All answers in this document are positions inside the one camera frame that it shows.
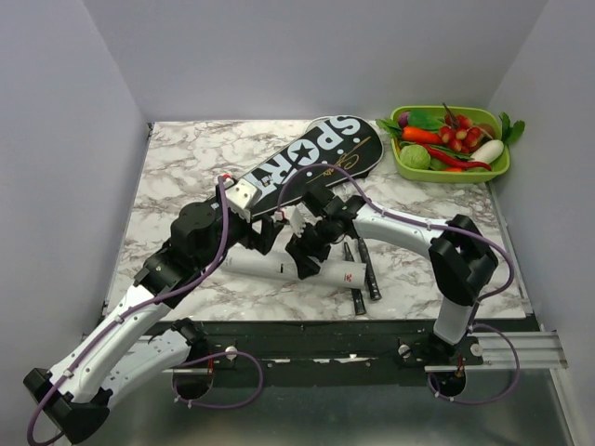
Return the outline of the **white shuttlecock tube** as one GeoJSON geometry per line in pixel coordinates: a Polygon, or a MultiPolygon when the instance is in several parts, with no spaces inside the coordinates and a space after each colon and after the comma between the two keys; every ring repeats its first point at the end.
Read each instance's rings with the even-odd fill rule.
{"type": "MultiPolygon", "coordinates": [[[[365,263],[350,263],[345,260],[330,259],[321,265],[320,272],[305,282],[325,286],[350,288],[346,275],[354,272],[356,267],[366,271],[365,263]]],[[[284,252],[272,251],[262,255],[257,251],[247,250],[243,247],[233,247],[227,254],[220,268],[229,273],[254,276],[259,278],[274,279],[284,282],[298,281],[297,267],[292,257],[284,252]]],[[[365,272],[361,272],[365,288],[365,272]]]]}

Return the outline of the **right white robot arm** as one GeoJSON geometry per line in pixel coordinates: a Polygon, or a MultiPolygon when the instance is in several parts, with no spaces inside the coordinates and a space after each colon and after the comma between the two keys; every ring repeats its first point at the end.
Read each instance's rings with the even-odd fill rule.
{"type": "Polygon", "coordinates": [[[473,308],[498,266],[494,251],[469,217],[417,225],[412,217],[367,203],[362,196],[343,201],[329,190],[307,192],[304,204],[318,220],[311,224],[293,214],[293,234],[285,246],[301,280],[318,274],[331,244],[342,236],[384,242],[424,256],[443,295],[428,353],[440,364],[459,356],[473,308]]]}

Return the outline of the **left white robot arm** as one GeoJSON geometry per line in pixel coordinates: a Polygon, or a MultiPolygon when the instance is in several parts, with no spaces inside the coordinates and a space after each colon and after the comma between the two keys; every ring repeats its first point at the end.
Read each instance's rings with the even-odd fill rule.
{"type": "Polygon", "coordinates": [[[283,224],[258,216],[260,230],[213,197],[184,206],[170,236],[148,257],[113,311],[63,360],[34,368],[23,384],[72,444],[105,422],[116,392],[104,380],[137,340],[212,273],[236,245],[267,254],[283,224]]]}

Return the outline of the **left badminton racket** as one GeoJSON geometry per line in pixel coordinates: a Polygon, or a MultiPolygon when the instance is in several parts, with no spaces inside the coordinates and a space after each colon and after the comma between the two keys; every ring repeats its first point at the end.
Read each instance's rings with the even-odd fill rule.
{"type": "MultiPolygon", "coordinates": [[[[355,259],[347,242],[343,243],[342,249],[344,260],[354,263],[355,259]]],[[[361,286],[364,284],[363,279],[361,278],[361,272],[365,272],[365,270],[361,269],[360,267],[356,267],[354,272],[350,272],[346,275],[346,281],[350,283],[351,297],[353,300],[354,313],[356,316],[363,316],[366,314],[364,296],[361,289],[361,286]]]]}

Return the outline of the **badminton racket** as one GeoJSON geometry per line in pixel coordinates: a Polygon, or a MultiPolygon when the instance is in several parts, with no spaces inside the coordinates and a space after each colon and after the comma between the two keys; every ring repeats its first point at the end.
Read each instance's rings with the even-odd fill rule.
{"type": "Polygon", "coordinates": [[[379,286],[377,284],[376,274],[372,265],[371,257],[367,248],[367,245],[362,238],[357,239],[357,248],[360,255],[360,259],[366,265],[366,272],[365,272],[365,283],[367,286],[368,293],[370,295],[370,299],[372,301],[379,301],[382,298],[382,295],[379,290],[379,286]]]}
{"type": "MultiPolygon", "coordinates": [[[[355,259],[347,242],[343,243],[342,249],[344,260],[354,263],[355,259]]],[[[361,272],[365,272],[365,270],[361,269],[360,267],[356,267],[354,272],[350,272],[346,275],[346,281],[350,283],[351,297],[353,300],[354,313],[356,316],[363,316],[366,314],[364,296],[361,289],[361,286],[364,284],[363,279],[361,278],[361,272]]]]}

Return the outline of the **right badminton racket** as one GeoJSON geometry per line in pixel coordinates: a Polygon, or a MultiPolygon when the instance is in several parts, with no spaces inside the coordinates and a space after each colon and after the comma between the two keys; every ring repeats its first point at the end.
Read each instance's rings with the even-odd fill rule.
{"type": "Polygon", "coordinates": [[[382,295],[379,290],[379,286],[377,284],[376,274],[372,265],[371,257],[367,248],[367,245],[362,238],[357,239],[357,248],[360,255],[360,259],[366,265],[366,272],[365,272],[365,283],[367,286],[368,293],[370,295],[370,299],[372,301],[379,301],[382,298],[382,295]]]}

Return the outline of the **black sport racket bag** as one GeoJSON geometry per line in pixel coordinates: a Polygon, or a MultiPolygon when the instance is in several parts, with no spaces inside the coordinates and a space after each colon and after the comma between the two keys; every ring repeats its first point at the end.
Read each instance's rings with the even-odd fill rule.
{"type": "Polygon", "coordinates": [[[351,115],[320,118],[302,136],[239,178],[261,190],[251,220],[273,213],[278,205],[299,202],[310,187],[330,188],[344,182],[338,167],[354,178],[366,177],[383,155],[377,131],[364,119],[351,115]]]}

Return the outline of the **green toy cabbage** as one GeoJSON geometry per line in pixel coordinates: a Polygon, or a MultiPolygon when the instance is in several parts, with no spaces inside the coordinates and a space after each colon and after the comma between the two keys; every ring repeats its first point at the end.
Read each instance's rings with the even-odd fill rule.
{"type": "Polygon", "coordinates": [[[431,164],[431,156],[427,149],[417,144],[403,147],[400,160],[404,166],[417,170],[428,170],[431,164]]]}

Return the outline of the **orange toy carrot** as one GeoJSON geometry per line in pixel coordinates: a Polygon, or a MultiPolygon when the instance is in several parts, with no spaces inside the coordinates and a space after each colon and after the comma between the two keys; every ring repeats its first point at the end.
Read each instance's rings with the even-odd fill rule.
{"type": "Polygon", "coordinates": [[[415,142],[419,144],[442,145],[442,138],[436,133],[424,130],[418,127],[406,126],[402,130],[402,139],[408,142],[415,142]]]}

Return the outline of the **purple toy onion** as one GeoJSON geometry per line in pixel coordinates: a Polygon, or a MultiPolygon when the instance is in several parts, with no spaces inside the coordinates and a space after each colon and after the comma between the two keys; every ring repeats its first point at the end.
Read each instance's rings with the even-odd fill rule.
{"type": "Polygon", "coordinates": [[[397,124],[399,125],[400,128],[404,128],[404,127],[408,126],[409,115],[410,115],[409,111],[405,111],[399,115],[397,124]]]}

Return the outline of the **red toy chili pepper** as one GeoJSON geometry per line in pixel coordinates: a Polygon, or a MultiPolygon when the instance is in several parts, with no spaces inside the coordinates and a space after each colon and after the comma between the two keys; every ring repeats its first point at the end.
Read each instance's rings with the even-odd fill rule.
{"type": "Polygon", "coordinates": [[[459,160],[457,158],[451,157],[448,154],[444,153],[443,151],[433,149],[431,146],[422,144],[422,147],[428,152],[430,157],[435,158],[450,167],[459,168],[463,170],[468,170],[471,168],[482,168],[487,171],[491,171],[492,167],[489,164],[477,161],[469,161],[469,160],[459,160]]]}

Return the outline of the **red toy cherry bunch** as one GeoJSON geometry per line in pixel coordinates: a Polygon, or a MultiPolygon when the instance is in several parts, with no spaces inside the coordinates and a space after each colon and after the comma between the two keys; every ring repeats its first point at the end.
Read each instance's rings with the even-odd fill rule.
{"type": "Polygon", "coordinates": [[[455,114],[443,104],[445,116],[438,136],[444,146],[456,153],[474,153],[479,149],[484,138],[483,129],[461,114],[455,114]]]}

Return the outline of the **white toy radish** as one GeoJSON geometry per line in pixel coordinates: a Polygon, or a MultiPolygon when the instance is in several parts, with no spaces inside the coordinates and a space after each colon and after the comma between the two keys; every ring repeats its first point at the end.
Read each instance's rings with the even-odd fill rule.
{"type": "Polygon", "coordinates": [[[504,143],[499,139],[491,139],[482,144],[471,156],[473,162],[491,164],[494,162],[505,149],[504,143]]]}

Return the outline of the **green toy leaf outside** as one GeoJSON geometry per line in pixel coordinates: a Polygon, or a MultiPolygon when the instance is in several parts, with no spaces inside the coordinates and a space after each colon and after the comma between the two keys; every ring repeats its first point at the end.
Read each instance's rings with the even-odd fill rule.
{"type": "Polygon", "coordinates": [[[514,123],[505,112],[498,115],[501,122],[501,140],[505,145],[515,144],[523,135],[525,130],[525,121],[518,120],[514,123]]]}

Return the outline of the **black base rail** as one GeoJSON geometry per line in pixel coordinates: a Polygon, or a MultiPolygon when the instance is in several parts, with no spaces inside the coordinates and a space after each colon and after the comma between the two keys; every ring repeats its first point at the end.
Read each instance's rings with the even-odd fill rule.
{"type": "Polygon", "coordinates": [[[236,348],[258,360],[267,387],[422,386],[426,372],[483,364],[479,341],[443,346],[427,321],[158,322],[150,338],[173,331],[190,359],[236,348]]]}

